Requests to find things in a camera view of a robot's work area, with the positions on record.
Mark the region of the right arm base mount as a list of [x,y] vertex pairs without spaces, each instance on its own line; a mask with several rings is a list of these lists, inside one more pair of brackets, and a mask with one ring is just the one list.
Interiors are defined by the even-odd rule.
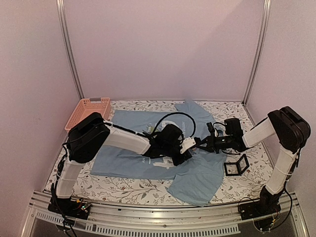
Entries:
[[239,204],[238,211],[242,220],[248,220],[280,212],[281,207],[273,196],[263,195],[258,201]]

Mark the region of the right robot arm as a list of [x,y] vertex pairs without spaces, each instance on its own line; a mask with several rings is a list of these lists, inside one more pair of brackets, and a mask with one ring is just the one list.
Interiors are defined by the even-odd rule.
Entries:
[[248,132],[243,132],[240,120],[229,118],[224,121],[225,135],[216,134],[214,124],[207,124],[209,136],[199,143],[199,147],[219,153],[233,149],[244,152],[265,139],[276,135],[280,144],[276,164],[269,181],[260,192],[260,201],[255,205],[259,215],[266,215],[274,208],[280,195],[285,191],[286,182],[298,166],[301,149],[311,134],[310,125],[289,106],[269,112]]

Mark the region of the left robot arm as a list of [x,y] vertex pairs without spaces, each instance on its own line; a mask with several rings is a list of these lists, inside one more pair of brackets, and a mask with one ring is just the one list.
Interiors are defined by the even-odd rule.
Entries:
[[58,164],[57,177],[51,185],[54,206],[62,214],[73,210],[72,188],[82,167],[90,162],[102,148],[111,146],[134,152],[148,158],[169,157],[175,166],[191,158],[190,148],[196,145],[193,137],[185,138],[181,129],[173,124],[161,131],[139,133],[105,121],[94,112],[75,125],[63,143],[65,151]]

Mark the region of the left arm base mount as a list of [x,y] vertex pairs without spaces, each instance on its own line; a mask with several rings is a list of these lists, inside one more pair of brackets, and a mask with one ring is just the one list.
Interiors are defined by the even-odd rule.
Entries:
[[71,198],[52,197],[48,205],[48,210],[66,217],[74,217],[87,220],[90,214],[91,203],[82,198],[72,200]]

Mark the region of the light blue printed t-shirt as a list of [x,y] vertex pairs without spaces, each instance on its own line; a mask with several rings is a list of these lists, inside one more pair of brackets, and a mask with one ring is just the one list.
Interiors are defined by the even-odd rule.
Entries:
[[[177,115],[166,118],[158,130],[173,124],[185,137],[194,134],[205,138],[209,132],[206,124],[214,123],[213,116],[194,101],[175,104]],[[91,174],[133,179],[172,180],[167,191],[175,198],[195,206],[207,205],[224,178],[226,154],[209,153],[201,149],[190,150],[192,158],[174,166],[171,158],[150,159],[134,152],[103,146],[94,162]]]

